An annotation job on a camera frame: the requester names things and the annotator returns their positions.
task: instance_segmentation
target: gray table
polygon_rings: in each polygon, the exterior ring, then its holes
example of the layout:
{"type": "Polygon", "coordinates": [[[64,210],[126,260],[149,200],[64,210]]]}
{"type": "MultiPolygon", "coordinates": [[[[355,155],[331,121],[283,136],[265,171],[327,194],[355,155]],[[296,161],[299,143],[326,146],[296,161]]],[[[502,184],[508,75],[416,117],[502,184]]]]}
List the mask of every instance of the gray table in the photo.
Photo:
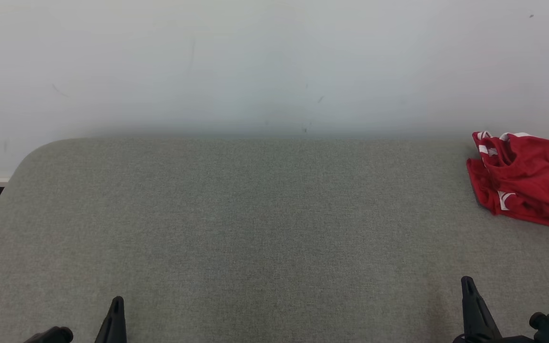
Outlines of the gray table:
{"type": "Polygon", "coordinates": [[[549,312],[549,227],[493,217],[466,141],[79,139],[0,197],[0,343],[449,342],[471,275],[504,335],[549,312]]]}

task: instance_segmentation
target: wall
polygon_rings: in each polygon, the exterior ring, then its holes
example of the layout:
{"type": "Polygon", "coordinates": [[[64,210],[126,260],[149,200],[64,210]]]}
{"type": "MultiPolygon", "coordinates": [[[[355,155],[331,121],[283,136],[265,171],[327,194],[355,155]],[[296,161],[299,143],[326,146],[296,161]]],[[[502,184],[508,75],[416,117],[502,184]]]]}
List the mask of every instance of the wall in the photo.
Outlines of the wall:
{"type": "Polygon", "coordinates": [[[549,138],[549,1],[0,0],[0,178],[138,128],[549,138]]]}

